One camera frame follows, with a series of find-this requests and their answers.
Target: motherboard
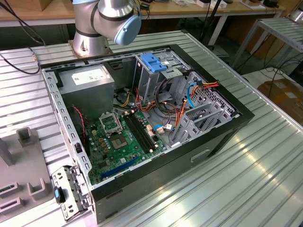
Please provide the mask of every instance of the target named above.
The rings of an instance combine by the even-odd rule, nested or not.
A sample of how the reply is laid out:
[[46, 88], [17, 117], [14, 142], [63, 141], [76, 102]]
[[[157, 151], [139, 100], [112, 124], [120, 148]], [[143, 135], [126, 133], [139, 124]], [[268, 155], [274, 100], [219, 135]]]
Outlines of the motherboard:
[[108, 113], [86, 127], [92, 185], [166, 150], [142, 112]]

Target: aluminum work table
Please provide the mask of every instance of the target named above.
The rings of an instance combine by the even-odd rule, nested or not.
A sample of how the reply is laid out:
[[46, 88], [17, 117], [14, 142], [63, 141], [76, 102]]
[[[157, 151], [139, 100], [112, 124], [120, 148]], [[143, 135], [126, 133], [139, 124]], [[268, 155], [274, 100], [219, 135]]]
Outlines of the aluminum work table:
[[[254, 114], [219, 154], [142, 198], [103, 223], [119, 226], [294, 226], [303, 220], [302, 127], [254, 90], [190, 34], [140, 35], [114, 52], [179, 44]], [[33, 48], [42, 63], [75, 59], [68, 44]], [[28, 49], [1, 52], [24, 70]], [[0, 136], [29, 126], [38, 130], [49, 174], [71, 161], [41, 74], [25, 75], [0, 60]], [[91, 211], [68, 224], [53, 198], [0, 226], [95, 226]]]
[[274, 35], [275, 37], [289, 45], [289, 50], [291, 50], [291, 48], [294, 48], [295, 50], [301, 53], [303, 52], [302, 24], [293, 22], [288, 18], [257, 19], [234, 57], [234, 61], [232, 63], [233, 68], [237, 66], [241, 55], [245, 51], [250, 40], [252, 39], [259, 27], [264, 29], [264, 33], [259, 38], [255, 46], [252, 48], [250, 52], [251, 54], [253, 54], [262, 45], [263, 41], [268, 36], [268, 33]]

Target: cardboard box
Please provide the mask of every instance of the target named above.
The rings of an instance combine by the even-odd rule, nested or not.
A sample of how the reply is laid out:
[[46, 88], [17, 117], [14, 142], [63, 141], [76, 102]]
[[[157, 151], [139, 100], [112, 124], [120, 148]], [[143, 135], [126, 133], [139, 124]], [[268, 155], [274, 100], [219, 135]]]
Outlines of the cardboard box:
[[[268, 96], [271, 81], [266, 81], [258, 90]], [[274, 80], [270, 100], [284, 112], [303, 125], [303, 87], [287, 79]]]
[[8, 0], [12, 7], [43, 11], [52, 0]]

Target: chip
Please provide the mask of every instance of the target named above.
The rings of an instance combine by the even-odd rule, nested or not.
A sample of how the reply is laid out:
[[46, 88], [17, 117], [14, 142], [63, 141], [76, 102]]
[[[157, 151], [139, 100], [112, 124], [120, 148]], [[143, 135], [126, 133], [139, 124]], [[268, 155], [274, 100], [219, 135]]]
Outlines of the chip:
[[99, 167], [100, 169], [102, 169], [102, 168], [104, 168], [104, 167], [106, 167], [106, 166], [107, 166], [106, 161], [98, 163], [98, 167]]
[[125, 139], [125, 137], [123, 136], [123, 134], [115, 134], [112, 137], [110, 137], [109, 139], [114, 148], [117, 150], [119, 148], [125, 147], [127, 145], [127, 141]]

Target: desk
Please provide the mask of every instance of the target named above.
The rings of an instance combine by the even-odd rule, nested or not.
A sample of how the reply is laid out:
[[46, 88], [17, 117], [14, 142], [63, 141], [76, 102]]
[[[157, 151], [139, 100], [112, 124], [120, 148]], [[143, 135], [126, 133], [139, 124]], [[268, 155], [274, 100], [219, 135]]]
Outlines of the desk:
[[[294, 226], [303, 219], [303, 127], [190, 34], [139, 35], [114, 53], [178, 44], [255, 115], [216, 155], [102, 223], [121, 226]], [[68, 44], [34, 47], [42, 63], [75, 59]], [[1, 51], [24, 70], [36, 67], [28, 49]], [[0, 60], [0, 137], [37, 129], [49, 173], [71, 165], [41, 74], [20, 73]], [[55, 198], [1, 226], [95, 227], [87, 211], [66, 224]]]
[[[202, 8], [196, 4], [179, 6], [174, 2], [150, 4], [150, 19], [164, 18], [185, 18], [185, 17], [205, 17], [208, 8]], [[278, 9], [267, 8], [252, 10], [234, 0], [234, 3], [228, 4], [226, 8], [218, 9], [216, 17], [220, 17], [219, 23], [211, 37], [209, 45], [214, 45], [219, 33], [228, 16], [236, 15], [258, 15], [274, 14], [274, 17], [280, 17], [284, 7]], [[42, 12], [28, 9], [14, 8], [15, 13], [29, 25], [55, 25], [55, 24], [73, 24], [75, 23], [73, 6], [70, 0], [53, 0], [49, 6]], [[147, 12], [142, 11], [142, 19], [147, 18]], [[0, 27], [20, 26], [15, 18], [3, 9], [0, 9]]]

